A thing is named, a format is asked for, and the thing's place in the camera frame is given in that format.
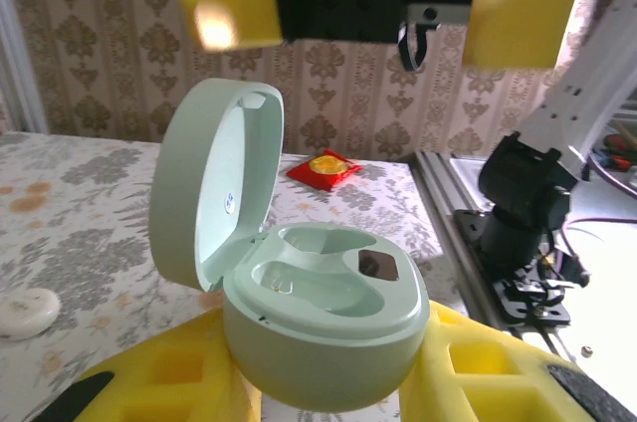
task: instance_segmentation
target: mint green earbud case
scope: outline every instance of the mint green earbud case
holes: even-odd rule
[[[283,128],[273,87],[194,87],[157,160],[152,256],[167,280],[223,288],[226,338],[256,387],[309,410],[353,410],[406,377],[427,292],[409,255],[380,236],[321,223],[262,232]]]

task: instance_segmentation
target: red snack packet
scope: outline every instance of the red snack packet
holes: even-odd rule
[[[326,150],[312,160],[295,166],[288,171],[287,175],[312,188],[331,191],[342,180],[361,169],[362,166],[356,165],[334,151]]]

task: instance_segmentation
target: cable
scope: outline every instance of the cable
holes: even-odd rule
[[[538,268],[541,268],[540,276],[544,278],[545,280],[547,280],[546,274],[544,273],[544,268],[548,268],[548,270],[551,271],[556,278],[558,278],[561,281],[564,281],[564,276],[562,276],[558,271],[555,270],[555,267],[553,266],[552,263],[548,262],[548,260],[546,259],[546,256],[542,255],[541,264],[538,265]]]
[[[548,240],[548,251],[546,255],[550,255],[555,251],[555,239],[553,238],[553,232],[546,228],[546,239]]]
[[[564,242],[564,246],[568,250],[571,258],[579,259],[577,253],[573,249],[572,245],[568,241],[566,237],[566,230],[570,228],[572,225],[577,223],[623,223],[626,225],[637,225],[637,218],[576,218],[574,220],[566,221],[561,228],[559,229],[559,234],[561,235],[561,239]]]
[[[606,183],[609,183],[611,186],[617,188],[622,193],[637,199],[637,191],[633,190],[628,185],[624,185],[623,183],[620,183],[619,181],[617,181],[617,179],[613,175],[608,173],[599,164],[599,161],[597,161],[597,158],[595,158],[595,155],[593,153],[588,154],[587,163],[588,163],[588,167],[591,170],[593,170],[595,173],[597,173],[601,177],[601,179],[604,180]]]
[[[412,54],[409,49],[409,25],[405,25],[405,34],[398,42],[400,60],[406,72],[416,72],[427,55],[427,26],[416,24],[416,54]]]

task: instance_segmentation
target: black cable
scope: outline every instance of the black cable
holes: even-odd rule
[[[564,276],[558,273],[553,267],[553,265],[547,264],[547,266],[550,269],[550,271],[555,275],[556,278],[558,278],[560,281],[564,281]]]
[[[398,42],[398,52],[405,71],[416,72],[427,55],[427,26],[416,24],[416,54],[412,55],[409,50],[409,25],[405,25],[405,34]]]
[[[555,238],[553,238],[553,232],[546,228],[546,239],[548,240],[548,252],[547,255],[552,255],[555,252]]]

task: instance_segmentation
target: white round object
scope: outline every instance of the white round object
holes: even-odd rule
[[[42,288],[17,292],[0,303],[0,337],[21,340],[39,334],[56,320],[60,299]]]

